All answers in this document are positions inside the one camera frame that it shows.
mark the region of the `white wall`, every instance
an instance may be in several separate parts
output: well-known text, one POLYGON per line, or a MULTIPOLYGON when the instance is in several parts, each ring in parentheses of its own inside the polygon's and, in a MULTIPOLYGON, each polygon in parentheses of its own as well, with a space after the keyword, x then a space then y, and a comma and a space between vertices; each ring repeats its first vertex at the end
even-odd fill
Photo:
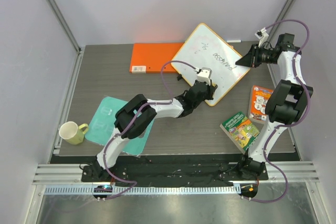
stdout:
POLYGON ((89 44, 183 41, 204 22, 224 39, 255 40, 285 0, 56 0, 76 40, 89 44))
POLYGON ((76 57, 45 0, 0 0, 0 222, 23 223, 76 57))
MULTIPOLYGON (((302 157, 313 160, 328 195, 330 209, 334 210, 336 209, 335 13, 335 0, 296 0, 286 17, 302 20, 310 29, 310 40, 302 52, 301 68, 307 85, 314 88, 310 112, 305 121, 293 128, 293 133, 302 157)), ((305 31, 299 24, 284 24, 280 26, 277 37, 281 33, 295 34, 295 44, 300 46, 306 38, 305 31)))

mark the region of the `black cable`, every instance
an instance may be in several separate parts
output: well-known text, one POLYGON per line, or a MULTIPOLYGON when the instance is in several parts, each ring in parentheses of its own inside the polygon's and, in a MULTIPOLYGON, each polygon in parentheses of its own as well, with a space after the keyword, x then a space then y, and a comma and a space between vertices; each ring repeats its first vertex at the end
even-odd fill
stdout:
POLYGON ((261 47, 265 48, 265 43, 268 43, 268 45, 269 45, 270 48, 272 48, 272 49, 274 48, 274 47, 272 46, 271 42, 269 42, 269 41, 265 41, 265 42, 262 44, 261 47))

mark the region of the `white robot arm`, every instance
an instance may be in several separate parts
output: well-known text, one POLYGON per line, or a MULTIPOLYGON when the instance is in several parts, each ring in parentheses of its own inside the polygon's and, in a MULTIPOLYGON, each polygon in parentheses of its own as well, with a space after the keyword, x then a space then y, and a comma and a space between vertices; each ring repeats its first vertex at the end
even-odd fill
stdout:
MULTIPOLYGON (((262 62, 276 63, 280 68, 281 77, 281 81, 266 105, 265 112, 268 115, 266 123, 258 135, 257 141, 248 150, 248 158, 262 163, 266 161, 264 152, 267 157, 278 137, 286 129, 286 127, 280 126, 290 125, 300 119, 307 106, 307 97, 301 83, 297 80, 299 78, 302 84, 306 85, 300 68, 301 55, 295 56, 299 48, 293 44, 294 35, 280 35, 276 47, 271 49, 264 48, 265 38, 268 38, 265 29, 258 31, 256 36, 263 42, 252 45, 249 53, 237 61, 236 64, 258 67, 262 62), (288 95, 292 95, 293 99, 288 101, 288 95), (270 140, 265 150, 265 143, 269 137, 270 140)), ((306 87, 311 96, 313 88, 306 87)))
POLYGON ((212 100, 217 86, 212 85, 211 69, 195 69, 195 83, 189 90, 175 97, 172 101, 155 101, 146 99, 143 95, 137 95, 128 102, 117 114, 115 128, 111 138, 115 139, 106 146, 98 155, 97 161, 105 168, 103 157, 106 157, 108 168, 115 165, 116 160, 130 139, 138 137, 146 127, 159 118, 181 118, 189 115, 204 100, 212 100), (149 105, 143 109, 141 115, 134 121, 132 127, 123 135, 121 132, 130 124, 135 113, 141 105, 149 105))

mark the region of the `teal mat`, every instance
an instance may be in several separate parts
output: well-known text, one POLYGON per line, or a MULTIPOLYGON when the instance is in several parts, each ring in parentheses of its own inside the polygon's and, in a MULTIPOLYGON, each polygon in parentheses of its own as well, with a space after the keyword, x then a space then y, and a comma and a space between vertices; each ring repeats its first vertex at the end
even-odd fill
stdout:
MULTIPOLYGON (((85 138, 96 144, 106 145, 114 129, 114 122, 116 120, 115 114, 126 103, 126 101, 117 98, 105 97, 101 101, 98 110, 89 124, 89 131, 86 133, 85 138)), ((131 139, 122 151, 131 155, 140 155, 147 142, 153 122, 148 125, 144 134, 140 137, 131 139)))

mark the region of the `gray table surface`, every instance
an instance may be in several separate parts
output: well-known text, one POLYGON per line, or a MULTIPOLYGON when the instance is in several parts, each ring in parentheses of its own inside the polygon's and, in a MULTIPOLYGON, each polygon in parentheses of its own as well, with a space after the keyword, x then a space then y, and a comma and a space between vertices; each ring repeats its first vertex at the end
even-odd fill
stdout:
MULTIPOLYGON (((252 43, 253 41, 248 41, 232 45, 241 55, 245 55, 252 43)), ((86 46, 70 107, 69 121, 89 124, 101 100, 106 96, 126 101, 138 93, 143 93, 152 100, 169 98, 160 74, 129 73, 132 49, 132 44, 86 46)), ((184 80, 177 81, 175 73, 165 74, 164 77, 176 95, 189 88, 184 80)), ((247 114, 253 85, 274 88, 266 64, 251 69, 214 107, 202 103, 185 118, 155 120, 143 154, 239 153, 238 148, 219 125, 239 111, 247 114)), ((261 130, 263 125, 256 126, 261 130)), ((59 155, 91 156, 101 150, 102 146, 87 140, 80 145, 62 141, 59 155)), ((294 152, 288 130, 280 136, 271 152, 294 152)))

